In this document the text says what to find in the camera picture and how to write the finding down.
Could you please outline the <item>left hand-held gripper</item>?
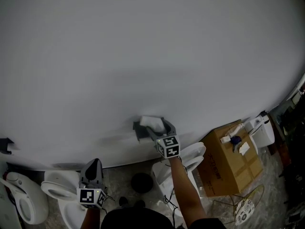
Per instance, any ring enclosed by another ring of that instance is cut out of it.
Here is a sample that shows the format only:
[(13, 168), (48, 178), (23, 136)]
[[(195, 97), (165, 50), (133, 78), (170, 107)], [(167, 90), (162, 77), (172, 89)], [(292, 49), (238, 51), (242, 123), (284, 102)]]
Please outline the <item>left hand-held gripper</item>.
[(85, 208), (102, 209), (106, 199), (102, 163), (100, 159), (96, 158), (86, 167), (86, 170), (81, 171), (77, 188), (78, 202)]

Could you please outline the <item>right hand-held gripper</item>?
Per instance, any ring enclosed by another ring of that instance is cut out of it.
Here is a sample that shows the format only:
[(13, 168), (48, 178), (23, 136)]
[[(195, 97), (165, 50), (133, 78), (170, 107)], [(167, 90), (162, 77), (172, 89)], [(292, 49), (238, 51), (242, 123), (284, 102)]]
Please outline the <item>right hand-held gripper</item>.
[(146, 130), (155, 143), (155, 148), (163, 158), (169, 159), (180, 155), (181, 145), (178, 135), (176, 134), (176, 128), (169, 121), (161, 118), (165, 127), (166, 133), (160, 134), (155, 132), (151, 127), (146, 126)]

